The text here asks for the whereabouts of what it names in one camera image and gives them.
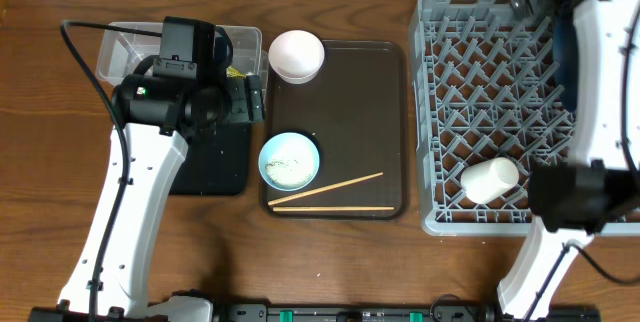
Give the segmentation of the pink bowl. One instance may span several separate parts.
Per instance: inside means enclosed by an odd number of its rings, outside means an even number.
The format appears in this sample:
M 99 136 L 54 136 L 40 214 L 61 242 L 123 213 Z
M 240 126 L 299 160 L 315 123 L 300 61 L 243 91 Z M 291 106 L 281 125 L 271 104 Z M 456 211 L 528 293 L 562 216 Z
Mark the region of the pink bowl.
M 270 67 L 285 82 L 304 84 L 320 71 L 325 49 L 316 35 L 304 30 L 290 30 L 273 40 L 268 60 Z

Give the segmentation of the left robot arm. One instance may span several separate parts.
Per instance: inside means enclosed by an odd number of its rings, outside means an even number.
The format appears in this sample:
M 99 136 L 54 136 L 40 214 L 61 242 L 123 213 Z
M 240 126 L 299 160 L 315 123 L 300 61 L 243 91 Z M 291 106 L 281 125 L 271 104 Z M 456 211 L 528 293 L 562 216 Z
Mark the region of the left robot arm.
M 78 263 L 53 308 L 32 321 L 211 321 L 214 304 L 193 293 L 152 305 L 151 259 L 167 198 L 192 141 L 222 124 L 264 118 L 257 75 L 216 82 L 131 74 L 116 86 L 119 115 L 94 219 Z

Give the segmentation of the yellow snack wrapper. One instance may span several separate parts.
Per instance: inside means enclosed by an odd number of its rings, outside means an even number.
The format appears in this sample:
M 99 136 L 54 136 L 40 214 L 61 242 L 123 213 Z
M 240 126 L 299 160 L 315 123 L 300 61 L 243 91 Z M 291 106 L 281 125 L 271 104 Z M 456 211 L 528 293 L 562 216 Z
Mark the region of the yellow snack wrapper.
M 228 67 L 226 69 L 226 75 L 231 78 L 244 78 L 245 74 L 235 69 L 234 67 Z

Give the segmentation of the white cup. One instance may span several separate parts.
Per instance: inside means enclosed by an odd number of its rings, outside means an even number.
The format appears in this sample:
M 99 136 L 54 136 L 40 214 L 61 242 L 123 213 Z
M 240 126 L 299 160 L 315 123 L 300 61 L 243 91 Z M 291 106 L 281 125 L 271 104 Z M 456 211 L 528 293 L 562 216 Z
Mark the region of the white cup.
M 518 184 L 519 171 L 505 157 L 467 167 L 460 179 L 466 197 L 476 204 L 488 204 Z

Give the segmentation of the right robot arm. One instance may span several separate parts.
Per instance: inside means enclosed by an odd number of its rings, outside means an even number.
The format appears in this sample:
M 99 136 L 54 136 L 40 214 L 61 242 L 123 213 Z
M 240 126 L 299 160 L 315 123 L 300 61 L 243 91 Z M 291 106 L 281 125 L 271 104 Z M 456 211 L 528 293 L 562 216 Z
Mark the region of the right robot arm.
M 639 206 L 639 0 L 509 1 L 520 19 L 553 16 L 556 80 L 576 115 L 568 164 L 530 172 L 531 228 L 498 285 L 504 316 L 535 321 L 576 256 Z

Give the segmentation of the dark blue plate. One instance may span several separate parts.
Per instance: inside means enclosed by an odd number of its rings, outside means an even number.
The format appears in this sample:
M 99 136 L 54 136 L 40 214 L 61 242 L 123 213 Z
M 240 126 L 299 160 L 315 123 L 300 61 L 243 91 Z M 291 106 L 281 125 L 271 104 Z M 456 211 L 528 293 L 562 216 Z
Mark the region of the dark blue plate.
M 556 84 L 564 91 L 560 95 L 562 105 L 573 113 L 578 105 L 578 43 L 572 19 L 558 16 L 555 19 L 552 44 L 553 59 L 559 63 L 554 73 Z

